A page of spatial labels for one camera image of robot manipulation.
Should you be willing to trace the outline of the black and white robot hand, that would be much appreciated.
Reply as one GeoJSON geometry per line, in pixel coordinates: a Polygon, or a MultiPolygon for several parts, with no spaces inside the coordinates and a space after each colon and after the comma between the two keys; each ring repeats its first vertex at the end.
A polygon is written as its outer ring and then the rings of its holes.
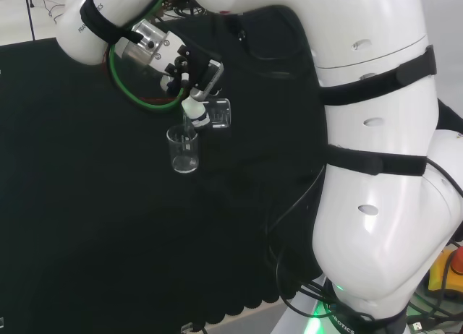
{"type": "Polygon", "coordinates": [[[170,97],[184,91],[181,105],[186,124],[196,130],[211,127],[213,118],[205,102],[221,92],[224,73],[221,58],[185,43],[172,32],[167,33],[161,48],[174,48],[177,52],[169,58],[160,86],[170,97]]]}

